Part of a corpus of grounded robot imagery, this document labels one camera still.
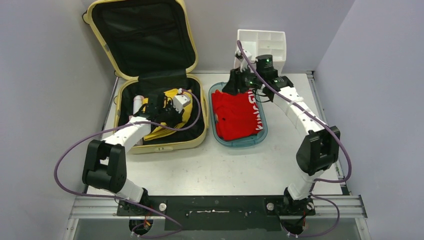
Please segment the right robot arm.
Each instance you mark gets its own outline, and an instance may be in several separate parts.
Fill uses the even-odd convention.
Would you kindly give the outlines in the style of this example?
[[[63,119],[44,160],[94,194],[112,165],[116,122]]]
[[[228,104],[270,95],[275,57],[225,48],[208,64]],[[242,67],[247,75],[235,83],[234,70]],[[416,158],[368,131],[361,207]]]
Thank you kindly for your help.
[[[312,190],[322,174],[339,157],[340,130],[319,119],[298,94],[287,76],[280,76],[270,54],[259,55],[252,61],[247,52],[238,51],[235,57],[240,66],[230,71],[223,88],[227,94],[241,94],[258,90],[278,106],[291,121],[303,140],[295,160],[299,177],[285,188],[281,211],[285,215],[299,215],[314,210]]]

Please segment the red white striped garment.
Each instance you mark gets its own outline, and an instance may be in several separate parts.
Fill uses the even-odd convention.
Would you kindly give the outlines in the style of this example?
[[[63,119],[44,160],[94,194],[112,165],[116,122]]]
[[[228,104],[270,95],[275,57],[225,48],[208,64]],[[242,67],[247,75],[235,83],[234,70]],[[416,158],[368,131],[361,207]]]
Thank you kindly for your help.
[[[236,95],[216,90],[211,94],[211,102],[216,117],[216,132],[224,141],[257,135],[264,129],[259,107],[251,90]]]

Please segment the yellow garment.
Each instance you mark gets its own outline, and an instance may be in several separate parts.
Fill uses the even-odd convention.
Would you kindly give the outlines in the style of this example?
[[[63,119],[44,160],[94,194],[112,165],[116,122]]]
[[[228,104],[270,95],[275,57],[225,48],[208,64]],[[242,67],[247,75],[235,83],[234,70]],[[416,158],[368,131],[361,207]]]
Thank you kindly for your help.
[[[178,94],[178,89],[173,88],[173,89],[167,90],[164,92],[164,94],[166,95],[167,98],[173,98]],[[191,117],[192,110],[193,110],[193,103],[190,102],[183,109],[184,111],[182,112],[181,121],[175,126],[173,126],[172,128],[181,129],[189,122],[189,119]],[[143,138],[143,141],[152,143],[153,140],[162,139],[174,133],[176,133],[176,131],[157,126],[150,134],[146,135]]]

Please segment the yellow hard-shell suitcase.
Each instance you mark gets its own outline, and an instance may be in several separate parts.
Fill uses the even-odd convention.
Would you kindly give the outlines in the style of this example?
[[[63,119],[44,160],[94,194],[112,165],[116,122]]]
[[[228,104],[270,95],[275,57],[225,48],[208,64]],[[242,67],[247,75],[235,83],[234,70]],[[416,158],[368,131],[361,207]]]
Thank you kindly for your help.
[[[201,80],[192,74],[198,53],[182,0],[97,0],[82,14],[105,51],[117,77],[115,127],[133,113],[134,97],[177,89],[196,96],[183,117],[184,131],[146,136],[131,154],[165,152],[200,145],[209,127],[207,98]]]

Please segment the teal transparent plastic tray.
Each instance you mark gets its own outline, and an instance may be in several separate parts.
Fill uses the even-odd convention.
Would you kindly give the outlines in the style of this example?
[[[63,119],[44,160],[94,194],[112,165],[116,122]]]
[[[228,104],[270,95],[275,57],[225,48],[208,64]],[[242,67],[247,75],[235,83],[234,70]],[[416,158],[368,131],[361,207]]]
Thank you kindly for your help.
[[[217,128],[216,128],[216,123],[218,122],[218,118],[213,110],[212,93],[214,93],[216,90],[221,91],[225,85],[226,85],[226,82],[215,83],[209,88],[209,91],[208,91],[209,117],[210,117],[209,123],[212,129],[213,136],[215,137],[218,143],[220,143],[221,145],[227,148],[248,148],[248,147],[252,147],[261,143],[268,134],[268,124],[266,121],[265,112],[261,102],[257,103],[257,108],[255,109],[255,113],[257,113],[258,116],[260,117],[260,122],[262,124],[262,129],[259,129],[259,133],[257,133],[256,135],[242,137],[242,138],[230,140],[230,141],[226,141],[223,138],[218,136]]]

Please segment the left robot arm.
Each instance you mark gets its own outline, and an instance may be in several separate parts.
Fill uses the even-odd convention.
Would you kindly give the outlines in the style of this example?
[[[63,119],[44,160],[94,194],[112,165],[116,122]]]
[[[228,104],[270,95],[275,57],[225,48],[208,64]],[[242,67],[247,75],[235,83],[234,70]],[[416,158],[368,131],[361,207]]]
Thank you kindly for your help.
[[[192,99],[181,91],[172,97],[165,93],[136,96],[127,126],[88,144],[82,182],[112,193],[121,201],[129,200],[129,209],[137,215],[145,214],[150,207],[148,191],[127,178],[126,154],[160,125],[176,128],[182,123],[185,108],[192,103]]]

